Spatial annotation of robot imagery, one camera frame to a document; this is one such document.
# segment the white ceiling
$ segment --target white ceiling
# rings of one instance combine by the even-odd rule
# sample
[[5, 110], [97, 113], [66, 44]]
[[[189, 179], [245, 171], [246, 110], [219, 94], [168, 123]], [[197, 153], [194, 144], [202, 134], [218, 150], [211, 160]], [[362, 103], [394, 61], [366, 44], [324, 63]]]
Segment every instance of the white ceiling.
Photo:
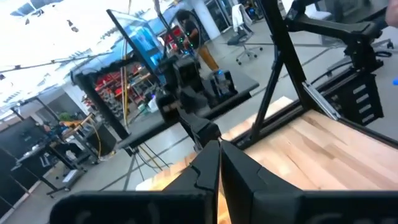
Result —
[[[129, 1], [64, 0], [42, 7], [45, 13], [40, 17], [10, 16], [12, 11], [26, 2], [0, 0], [0, 19], [10, 21], [0, 24], [0, 70], [10, 69], [15, 65], [25, 67], [57, 58], [68, 58], [75, 52], [84, 52], [90, 48], [95, 51], [92, 54], [109, 49], [109, 44], [105, 47], [96, 45], [101, 40], [100, 37], [114, 27], [106, 10], [127, 12]], [[161, 8], [166, 9], [170, 2], [172, 1], [162, 1]], [[131, 13], [146, 11], [148, 8], [153, 8], [153, 1], [133, 0]], [[146, 19], [156, 17], [154, 13], [145, 16]], [[67, 20], [71, 20], [79, 32], [71, 31]], [[59, 64], [56, 64], [3, 73], [6, 78], [0, 81], [0, 114], [18, 101], [38, 95], [49, 86], [56, 88], [63, 85], [63, 78], [74, 66], [74, 63], [69, 63], [59, 69]]]

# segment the wooden platform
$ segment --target wooden platform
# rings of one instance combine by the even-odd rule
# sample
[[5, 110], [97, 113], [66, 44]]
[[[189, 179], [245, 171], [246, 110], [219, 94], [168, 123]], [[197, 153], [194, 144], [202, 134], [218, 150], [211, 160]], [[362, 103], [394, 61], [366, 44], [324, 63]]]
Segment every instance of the wooden platform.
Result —
[[[267, 116], [292, 101], [281, 98]], [[256, 115], [223, 135], [233, 139], [251, 127]], [[326, 116], [309, 111], [259, 141], [245, 153], [266, 169], [301, 189], [398, 189], [398, 151]], [[162, 190], [195, 158], [192, 154], [169, 170], [137, 186]], [[225, 198], [219, 194], [219, 222], [230, 223]]]

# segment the chair wheel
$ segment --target chair wheel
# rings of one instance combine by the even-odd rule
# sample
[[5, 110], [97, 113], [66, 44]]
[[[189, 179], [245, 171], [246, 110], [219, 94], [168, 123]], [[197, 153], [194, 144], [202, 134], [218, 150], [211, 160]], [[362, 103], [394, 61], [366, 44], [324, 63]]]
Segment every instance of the chair wheel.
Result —
[[393, 44], [391, 41], [388, 42], [387, 48], [388, 48], [388, 49], [394, 49], [394, 44]]

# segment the glass panel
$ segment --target glass panel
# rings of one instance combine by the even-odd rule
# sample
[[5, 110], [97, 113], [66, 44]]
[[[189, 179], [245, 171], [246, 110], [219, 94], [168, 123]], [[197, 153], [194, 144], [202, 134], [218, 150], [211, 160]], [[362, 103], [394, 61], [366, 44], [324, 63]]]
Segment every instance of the glass panel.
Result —
[[227, 29], [229, 25], [225, 21], [223, 12], [221, 11], [220, 7], [217, 5], [216, 0], [212, 0], [206, 3], [206, 5], [218, 29], [220, 31], [224, 31], [225, 29]]

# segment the white wall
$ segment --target white wall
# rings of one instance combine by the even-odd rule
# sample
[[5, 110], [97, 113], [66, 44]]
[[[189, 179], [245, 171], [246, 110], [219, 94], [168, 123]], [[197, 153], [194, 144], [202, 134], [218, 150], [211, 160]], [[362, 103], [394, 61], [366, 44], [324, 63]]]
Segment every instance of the white wall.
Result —
[[73, 86], [70, 82], [65, 84], [62, 89], [73, 100], [73, 102], [76, 103], [76, 105], [82, 110], [82, 112], [88, 114], [89, 107], [81, 102], [83, 96], [86, 94], [84, 91], [82, 91], [77, 85]]

